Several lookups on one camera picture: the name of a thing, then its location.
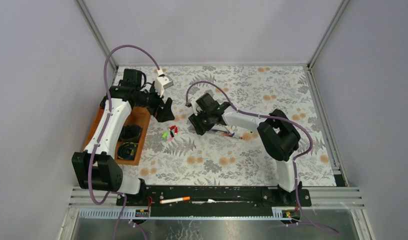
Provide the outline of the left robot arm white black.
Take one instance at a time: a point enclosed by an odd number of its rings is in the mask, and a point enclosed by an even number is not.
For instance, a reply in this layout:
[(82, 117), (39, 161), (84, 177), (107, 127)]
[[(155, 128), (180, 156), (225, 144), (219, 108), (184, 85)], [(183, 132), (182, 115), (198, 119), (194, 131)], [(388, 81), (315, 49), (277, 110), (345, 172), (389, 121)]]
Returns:
[(172, 99), (164, 98), (165, 90), (173, 81), (162, 69), (146, 89), (146, 76), (135, 69), (125, 69), (123, 79), (109, 87), (102, 116), (83, 151), (75, 152), (71, 162), (79, 186), (107, 192), (128, 194), (136, 206), (144, 204), (147, 192), (139, 178), (124, 176), (116, 163), (116, 146), (125, 121), (134, 107), (145, 108), (159, 123), (174, 120)]

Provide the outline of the blue cap white marker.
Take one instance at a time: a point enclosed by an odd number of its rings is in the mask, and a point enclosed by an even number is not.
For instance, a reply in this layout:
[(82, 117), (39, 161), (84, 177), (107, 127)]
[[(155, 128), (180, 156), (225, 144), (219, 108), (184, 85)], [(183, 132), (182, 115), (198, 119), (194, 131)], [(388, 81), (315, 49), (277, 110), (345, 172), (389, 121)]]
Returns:
[(230, 135), (234, 135), (234, 134), (235, 134), (234, 131), (233, 131), (229, 126), (224, 125), (223, 127), (226, 129), (227, 132), (229, 132)]

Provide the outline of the orange cap white marker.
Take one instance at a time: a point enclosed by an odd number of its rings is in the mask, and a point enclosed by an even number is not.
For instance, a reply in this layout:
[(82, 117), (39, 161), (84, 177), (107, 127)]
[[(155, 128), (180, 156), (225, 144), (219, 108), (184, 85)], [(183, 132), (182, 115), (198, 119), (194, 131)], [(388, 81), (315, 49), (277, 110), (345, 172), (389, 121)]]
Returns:
[(169, 199), (162, 199), (159, 201), (160, 204), (171, 204), (171, 203), (177, 203), (177, 202), (183, 202), (183, 201), (189, 201), (191, 199), (190, 196), (183, 196), (183, 197), (177, 197), (177, 198), (169, 198)]

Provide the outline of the purple ink gel pen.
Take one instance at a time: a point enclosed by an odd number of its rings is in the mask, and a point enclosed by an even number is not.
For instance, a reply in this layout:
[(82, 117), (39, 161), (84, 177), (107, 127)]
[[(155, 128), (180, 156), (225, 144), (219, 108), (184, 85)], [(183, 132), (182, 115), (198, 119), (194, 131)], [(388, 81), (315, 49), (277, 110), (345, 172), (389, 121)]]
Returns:
[(223, 130), (218, 130), (218, 129), (210, 129), (210, 132), (213, 133), (219, 133), (219, 134), (226, 134), (226, 135), (230, 135), (231, 133), (228, 131), (223, 131)]

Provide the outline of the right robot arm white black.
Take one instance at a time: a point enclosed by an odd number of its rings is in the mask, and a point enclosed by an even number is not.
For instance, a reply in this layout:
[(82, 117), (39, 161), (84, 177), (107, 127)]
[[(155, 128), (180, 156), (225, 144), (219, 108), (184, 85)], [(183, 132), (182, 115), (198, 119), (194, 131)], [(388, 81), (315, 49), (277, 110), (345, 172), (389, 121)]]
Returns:
[(301, 136), (281, 110), (274, 110), (268, 116), (246, 113), (228, 101), (218, 103), (208, 93), (187, 101), (185, 105), (193, 110), (188, 119), (198, 135), (210, 132), (216, 125), (258, 133), (264, 149), (279, 169), (278, 185), (282, 188), (278, 193), (279, 201), (291, 206), (299, 199), (291, 155), (298, 150)]

